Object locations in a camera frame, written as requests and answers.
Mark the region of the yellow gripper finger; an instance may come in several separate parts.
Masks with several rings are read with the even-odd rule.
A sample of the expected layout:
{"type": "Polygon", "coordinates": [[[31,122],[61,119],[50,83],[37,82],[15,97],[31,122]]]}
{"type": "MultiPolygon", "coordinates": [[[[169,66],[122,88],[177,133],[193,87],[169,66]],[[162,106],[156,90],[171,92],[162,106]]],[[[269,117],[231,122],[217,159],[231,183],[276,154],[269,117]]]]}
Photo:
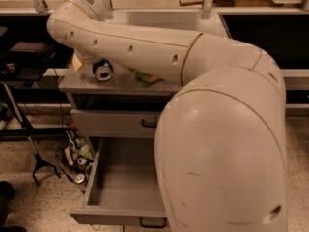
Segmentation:
{"type": "Polygon", "coordinates": [[[71,67],[75,70],[76,73],[80,73],[83,70],[84,65],[76,54],[72,55],[71,67]]]}

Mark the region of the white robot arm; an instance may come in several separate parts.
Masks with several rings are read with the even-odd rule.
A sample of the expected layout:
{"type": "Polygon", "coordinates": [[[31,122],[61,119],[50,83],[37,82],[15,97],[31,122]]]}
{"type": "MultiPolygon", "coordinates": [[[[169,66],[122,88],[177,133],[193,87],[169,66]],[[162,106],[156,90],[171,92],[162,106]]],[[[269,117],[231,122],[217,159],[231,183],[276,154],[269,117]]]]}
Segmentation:
{"type": "Polygon", "coordinates": [[[104,16],[101,0],[65,0],[47,29],[80,63],[107,59],[179,86],[154,137],[171,232],[287,232],[286,89],[275,61],[252,44],[104,16]]]}

